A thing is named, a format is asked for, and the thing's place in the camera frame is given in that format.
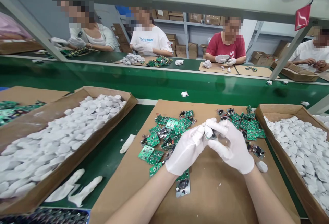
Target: workbench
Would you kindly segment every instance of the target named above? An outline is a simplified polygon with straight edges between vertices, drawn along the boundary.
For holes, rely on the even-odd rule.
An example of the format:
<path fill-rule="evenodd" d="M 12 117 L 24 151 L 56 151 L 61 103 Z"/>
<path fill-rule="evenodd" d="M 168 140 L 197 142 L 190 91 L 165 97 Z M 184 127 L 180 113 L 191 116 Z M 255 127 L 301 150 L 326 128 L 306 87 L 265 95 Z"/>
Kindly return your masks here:
<path fill-rule="evenodd" d="M 73 91 L 86 85 L 107 87 L 131 92 L 137 99 L 142 99 L 141 103 L 149 104 L 136 105 L 77 167 L 86 170 L 78 181 L 82 186 L 99 175 L 104 177 L 84 200 L 82 208 L 92 208 L 120 164 L 123 158 L 123 154 L 119 153 L 123 144 L 120 139 L 125 141 L 130 134 L 138 133 L 158 99 L 257 107 L 260 103 L 299 104 L 301 101 L 308 101 L 313 105 L 329 94 L 329 83 L 325 80 L 319 80 L 320 84 L 289 82 L 288 85 L 274 81 L 273 85 L 268 86 L 262 78 L 199 72 L 199 60 L 184 59 L 182 66 L 176 66 L 173 62 L 170 66 L 157 69 L 112 64 L 124 56 L 122 53 L 97 52 L 74 58 L 74 61 L 82 61 L 79 63 L 44 61 L 44 64 L 34 64 L 27 58 L 0 57 L 2 87 L 20 85 L 65 91 Z M 107 64 L 90 64 L 91 62 Z M 187 91 L 189 96 L 181 97 L 182 91 Z M 268 141 L 267 144 L 300 217 L 307 218 Z M 42 206 L 74 208 L 67 200 L 44 203 Z"/>

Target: worker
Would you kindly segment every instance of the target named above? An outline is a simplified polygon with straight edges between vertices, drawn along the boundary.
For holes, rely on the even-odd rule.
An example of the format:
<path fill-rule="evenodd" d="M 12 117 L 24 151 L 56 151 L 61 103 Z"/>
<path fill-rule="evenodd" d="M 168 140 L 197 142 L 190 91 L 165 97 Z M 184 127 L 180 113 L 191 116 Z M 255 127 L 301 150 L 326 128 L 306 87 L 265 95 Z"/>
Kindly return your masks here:
<path fill-rule="evenodd" d="M 95 11 L 90 11 L 83 1 L 60 1 L 60 6 L 80 27 L 70 28 L 68 47 L 115 51 L 118 43 L 113 31 L 104 26 Z"/>
<path fill-rule="evenodd" d="M 140 54 L 172 57 L 172 48 L 166 34 L 152 24 L 150 10 L 142 7 L 130 7 L 137 20 L 130 48 Z"/>
<path fill-rule="evenodd" d="M 231 142 L 231 146 L 226 147 L 218 140 L 204 139 L 205 124 L 226 137 Z M 225 163 L 243 174 L 260 224 L 294 223 L 258 168 L 255 167 L 243 134 L 230 121 L 224 120 L 217 123 L 216 118 L 212 118 L 183 133 L 165 165 L 127 200 L 106 224 L 149 223 L 177 177 L 192 166 L 207 145 L 216 151 Z"/>
<path fill-rule="evenodd" d="M 246 49 L 243 36 L 239 35 L 240 27 L 239 17 L 226 17 L 223 31 L 215 33 L 209 42 L 206 60 L 229 66 L 243 64 L 246 60 Z"/>
<path fill-rule="evenodd" d="M 0 39 L 32 39 L 32 36 L 14 19 L 0 12 Z"/>
<path fill-rule="evenodd" d="M 289 61 L 316 72 L 329 70 L 329 29 L 320 29 L 313 40 L 300 43 Z"/>

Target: red sign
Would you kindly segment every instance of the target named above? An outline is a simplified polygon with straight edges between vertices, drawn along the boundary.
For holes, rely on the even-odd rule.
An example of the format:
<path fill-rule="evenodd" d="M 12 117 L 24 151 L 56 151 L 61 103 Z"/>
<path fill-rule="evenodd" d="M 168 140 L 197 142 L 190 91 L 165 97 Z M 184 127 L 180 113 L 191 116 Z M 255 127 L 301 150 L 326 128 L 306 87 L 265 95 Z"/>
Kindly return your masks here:
<path fill-rule="evenodd" d="M 295 31 L 308 26 L 310 12 L 310 4 L 296 11 Z"/>

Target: pile of white plastic parts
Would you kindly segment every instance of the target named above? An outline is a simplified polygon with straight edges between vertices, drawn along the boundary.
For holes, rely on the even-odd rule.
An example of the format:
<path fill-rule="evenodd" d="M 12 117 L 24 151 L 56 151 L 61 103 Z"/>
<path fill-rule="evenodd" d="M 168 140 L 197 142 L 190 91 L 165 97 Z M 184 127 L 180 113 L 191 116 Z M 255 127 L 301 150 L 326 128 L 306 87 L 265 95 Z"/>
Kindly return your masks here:
<path fill-rule="evenodd" d="M 13 141 L 0 156 L 0 199 L 25 195 L 125 104 L 120 95 L 88 96 L 45 129 Z"/>
<path fill-rule="evenodd" d="M 308 190 L 329 216 L 329 143 L 321 128 L 296 116 L 270 122 L 264 116 L 275 139 L 296 166 Z"/>

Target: red t-shirt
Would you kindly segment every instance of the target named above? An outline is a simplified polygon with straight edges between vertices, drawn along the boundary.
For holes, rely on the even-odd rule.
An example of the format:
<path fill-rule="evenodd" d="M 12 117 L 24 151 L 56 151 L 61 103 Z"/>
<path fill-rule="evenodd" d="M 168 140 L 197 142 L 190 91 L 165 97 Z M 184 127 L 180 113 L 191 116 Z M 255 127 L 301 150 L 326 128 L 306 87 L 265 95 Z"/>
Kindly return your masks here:
<path fill-rule="evenodd" d="M 244 39 L 242 35 L 238 35 L 233 44 L 225 45 L 222 40 L 222 36 L 219 33 L 215 33 L 209 42 L 206 53 L 213 56 L 220 54 L 228 54 L 231 58 L 239 58 L 246 56 L 246 49 L 244 47 Z"/>

